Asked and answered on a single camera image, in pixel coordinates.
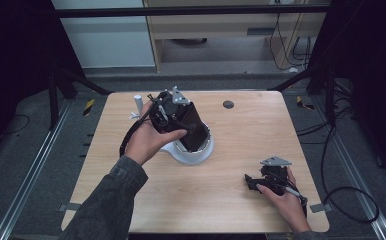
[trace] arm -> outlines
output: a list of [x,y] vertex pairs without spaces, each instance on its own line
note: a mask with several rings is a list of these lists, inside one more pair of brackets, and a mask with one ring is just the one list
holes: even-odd
[[[151,102],[143,106],[142,115]],[[131,224],[134,197],[147,180],[141,167],[165,144],[183,137],[186,130],[158,133],[145,121],[133,133],[122,156],[80,206],[59,239],[125,239]]]
[[[292,181],[293,184],[296,184],[296,179],[293,177],[290,168],[287,169],[287,172],[290,181]],[[284,195],[278,196],[265,186],[258,184],[257,187],[278,209],[281,217],[287,222],[290,229],[295,234],[295,240],[326,239],[323,235],[311,230],[305,214],[303,213],[300,201],[295,195],[286,192]]]

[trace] wall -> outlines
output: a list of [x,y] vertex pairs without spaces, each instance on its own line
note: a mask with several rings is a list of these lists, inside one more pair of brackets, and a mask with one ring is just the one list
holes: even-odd
[[[141,0],[52,2],[56,9],[143,7]],[[61,21],[85,70],[155,67],[145,17],[68,18]]]

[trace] hand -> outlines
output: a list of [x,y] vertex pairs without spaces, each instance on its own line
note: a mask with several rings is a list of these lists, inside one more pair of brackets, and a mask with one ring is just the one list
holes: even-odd
[[[140,118],[147,112],[151,105],[151,101],[143,105]],[[144,123],[133,133],[125,149],[125,156],[133,159],[140,165],[143,165],[155,156],[165,144],[180,139],[187,134],[187,131],[184,129],[169,133],[159,133],[153,127],[152,122],[147,119],[146,117]]]
[[[287,168],[287,174],[289,180],[296,185],[296,179],[293,177],[290,168]],[[262,194],[267,197],[278,209],[281,217],[283,217],[283,219],[289,224],[293,233],[296,234],[300,232],[311,231],[311,227],[306,220],[302,205],[300,204],[298,197],[289,192],[285,192],[282,196],[278,196],[273,191],[271,191],[271,189],[265,186],[258,184],[257,187],[259,191],[261,191]]]

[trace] black pole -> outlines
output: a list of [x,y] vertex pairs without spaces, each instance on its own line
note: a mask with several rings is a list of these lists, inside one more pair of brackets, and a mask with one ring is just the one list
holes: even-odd
[[289,5],[233,5],[233,6],[188,6],[188,7],[144,7],[103,9],[62,9],[55,11],[28,10],[34,16],[56,18],[134,17],[208,14],[259,14],[259,13],[318,13],[334,10],[330,4]]

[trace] small white cylinder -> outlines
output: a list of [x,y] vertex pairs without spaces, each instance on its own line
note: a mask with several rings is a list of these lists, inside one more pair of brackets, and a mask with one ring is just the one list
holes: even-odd
[[137,109],[139,110],[139,114],[141,114],[141,110],[143,108],[143,100],[140,95],[134,96],[134,101],[136,101]]

